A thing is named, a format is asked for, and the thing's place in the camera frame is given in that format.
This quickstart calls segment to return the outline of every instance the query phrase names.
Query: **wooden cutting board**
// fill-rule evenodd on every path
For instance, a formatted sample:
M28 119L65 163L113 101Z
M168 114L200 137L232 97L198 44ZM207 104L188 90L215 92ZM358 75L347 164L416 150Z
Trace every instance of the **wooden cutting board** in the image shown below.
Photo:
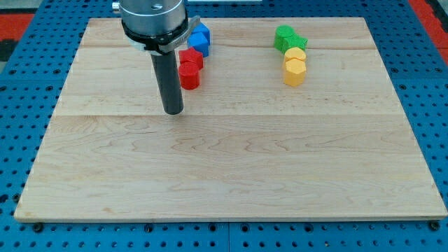
M92 19L15 211L23 222L447 215L363 18L203 19L202 84L165 115L151 59ZM274 31L309 39L282 83Z

